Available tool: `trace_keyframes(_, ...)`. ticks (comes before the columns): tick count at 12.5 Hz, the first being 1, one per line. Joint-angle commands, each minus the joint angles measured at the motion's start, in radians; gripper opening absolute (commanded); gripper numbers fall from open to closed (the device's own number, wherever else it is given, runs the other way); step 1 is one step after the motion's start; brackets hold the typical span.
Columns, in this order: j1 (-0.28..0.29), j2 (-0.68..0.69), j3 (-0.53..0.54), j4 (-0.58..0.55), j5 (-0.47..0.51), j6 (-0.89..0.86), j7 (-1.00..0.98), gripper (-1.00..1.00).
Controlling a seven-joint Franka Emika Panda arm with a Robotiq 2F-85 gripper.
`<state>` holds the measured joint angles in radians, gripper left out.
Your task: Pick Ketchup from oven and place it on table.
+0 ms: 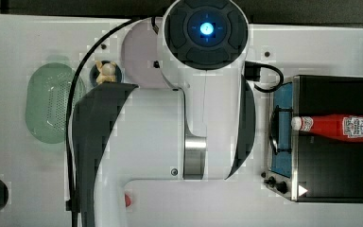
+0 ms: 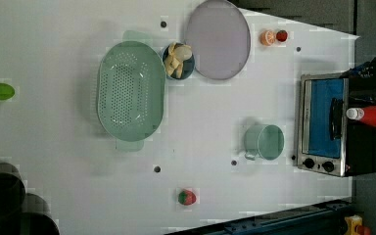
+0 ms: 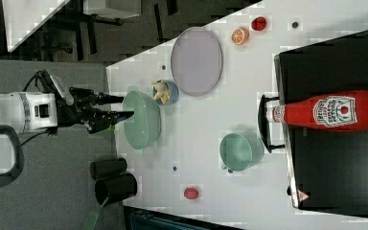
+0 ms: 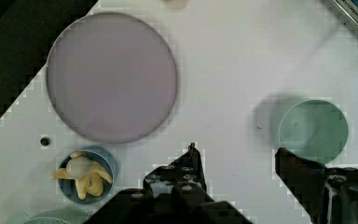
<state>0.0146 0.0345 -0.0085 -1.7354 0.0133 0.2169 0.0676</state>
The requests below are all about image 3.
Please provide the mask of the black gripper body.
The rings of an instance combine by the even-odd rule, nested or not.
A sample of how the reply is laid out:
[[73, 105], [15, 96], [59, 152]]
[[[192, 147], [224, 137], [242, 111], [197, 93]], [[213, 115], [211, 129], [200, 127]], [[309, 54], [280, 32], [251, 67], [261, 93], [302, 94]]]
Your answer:
[[94, 108], [98, 94], [91, 89], [70, 87], [70, 94], [74, 98], [73, 105], [67, 105], [58, 93], [55, 94], [57, 106], [57, 126], [71, 127], [75, 124], [85, 125], [90, 134], [108, 129], [111, 124], [110, 111]]

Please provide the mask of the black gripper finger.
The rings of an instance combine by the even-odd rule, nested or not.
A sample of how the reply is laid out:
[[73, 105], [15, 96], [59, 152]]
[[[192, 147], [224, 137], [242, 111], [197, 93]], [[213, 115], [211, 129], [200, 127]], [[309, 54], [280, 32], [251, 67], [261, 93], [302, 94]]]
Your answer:
[[110, 111], [110, 120], [112, 125], [121, 123], [122, 121], [132, 117], [134, 115], [133, 111]]
[[98, 105], [104, 105], [104, 104], [121, 104], [124, 100], [124, 97], [120, 96], [114, 96], [114, 95], [108, 95], [103, 92], [100, 92], [98, 94]]

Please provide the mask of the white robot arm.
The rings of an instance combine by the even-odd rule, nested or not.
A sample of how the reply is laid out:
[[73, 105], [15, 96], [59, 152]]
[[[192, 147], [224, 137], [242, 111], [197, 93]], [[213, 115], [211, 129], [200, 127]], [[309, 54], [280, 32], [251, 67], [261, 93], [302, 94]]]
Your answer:
[[50, 92], [0, 93], [0, 126], [17, 134], [84, 125], [96, 133], [132, 117], [133, 111], [103, 111], [96, 105], [121, 104], [123, 97], [71, 87], [69, 94]]

